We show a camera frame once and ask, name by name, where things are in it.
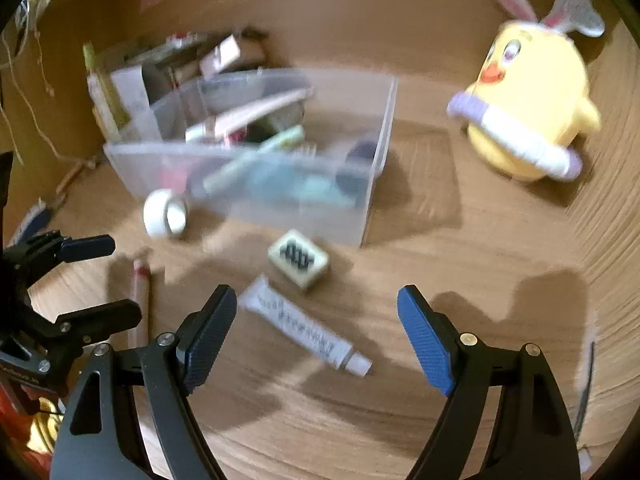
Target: silver screw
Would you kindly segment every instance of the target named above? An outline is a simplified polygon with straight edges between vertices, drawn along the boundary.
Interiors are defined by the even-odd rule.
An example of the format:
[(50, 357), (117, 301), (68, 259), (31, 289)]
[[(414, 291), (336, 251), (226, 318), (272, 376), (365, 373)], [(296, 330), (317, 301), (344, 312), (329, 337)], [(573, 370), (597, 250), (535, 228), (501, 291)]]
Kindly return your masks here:
[(100, 343), (94, 348), (94, 355), (105, 355), (110, 348), (111, 345), (109, 343)]
[(38, 371), (41, 374), (46, 374), (49, 370), (51, 370), (51, 363), (46, 359), (43, 359), (38, 363)]
[(174, 342), (174, 339), (175, 339), (175, 335), (173, 335), (171, 332), (165, 332), (158, 336), (158, 344), (160, 346), (169, 346), (171, 343)]
[(478, 338), (469, 332), (460, 334), (460, 342), (465, 346), (473, 346), (478, 342)]
[(538, 345), (534, 345), (533, 343), (527, 344), (524, 349), (527, 351), (527, 354), (537, 357), (540, 355), (540, 347)]

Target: clear plastic bin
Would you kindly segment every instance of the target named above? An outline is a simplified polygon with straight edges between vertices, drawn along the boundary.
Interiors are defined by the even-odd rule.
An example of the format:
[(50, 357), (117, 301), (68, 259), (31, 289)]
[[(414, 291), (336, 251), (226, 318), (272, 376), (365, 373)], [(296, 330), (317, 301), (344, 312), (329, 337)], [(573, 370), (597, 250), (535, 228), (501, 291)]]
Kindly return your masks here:
[[(316, 156), (256, 153), (256, 148), (187, 144), (188, 126), (261, 97), (312, 87), (302, 125)], [(104, 151), (135, 196), (171, 188), (191, 206), (225, 217), (296, 228), (309, 237), (360, 245), (373, 183), (382, 172), (397, 81), (385, 74), (339, 69), (277, 69), (194, 80), (158, 101), (121, 130), (125, 142)], [(373, 158), (348, 156), (368, 142)], [(198, 183), (231, 162), (244, 168), (215, 192)]]

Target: blue rubber pad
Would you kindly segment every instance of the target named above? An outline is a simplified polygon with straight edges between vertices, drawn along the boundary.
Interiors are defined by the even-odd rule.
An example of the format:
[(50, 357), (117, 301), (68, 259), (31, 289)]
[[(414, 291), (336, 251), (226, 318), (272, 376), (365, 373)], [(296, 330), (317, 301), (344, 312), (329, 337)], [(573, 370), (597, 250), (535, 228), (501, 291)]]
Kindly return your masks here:
[(438, 338), (407, 286), (398, 292), (398, 317), (429, 384), (448, 396), (456, 385), (451, 354)]

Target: plush toy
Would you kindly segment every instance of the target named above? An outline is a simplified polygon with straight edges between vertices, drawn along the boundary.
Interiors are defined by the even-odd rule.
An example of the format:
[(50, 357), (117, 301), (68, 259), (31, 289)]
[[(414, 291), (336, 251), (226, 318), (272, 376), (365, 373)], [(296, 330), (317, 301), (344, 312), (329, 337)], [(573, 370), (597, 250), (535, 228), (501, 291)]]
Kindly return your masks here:
[(498, 1), (521, 21), (500, 28), (478, 79), (453, 97), (447, 113), (470, 121), (469, 141), (501, 172), (525, 181), (573, 180), (582, 162), (567, 146), (578, 132), (597, 132), (600, 114), (566, 33), (597, 37), (604, 22), (590, 0), (556, 0), (541, 23), (527, 0)]

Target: small cube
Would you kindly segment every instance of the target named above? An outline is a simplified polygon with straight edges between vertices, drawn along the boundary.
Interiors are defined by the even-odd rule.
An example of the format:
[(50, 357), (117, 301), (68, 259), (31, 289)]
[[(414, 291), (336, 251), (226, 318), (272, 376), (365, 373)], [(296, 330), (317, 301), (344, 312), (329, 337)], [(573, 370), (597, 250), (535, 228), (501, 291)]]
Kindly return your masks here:
[(295, 229), (269, 247), (268, 255), (271, 262), (302, 290), (329, 268), (329, 255)]

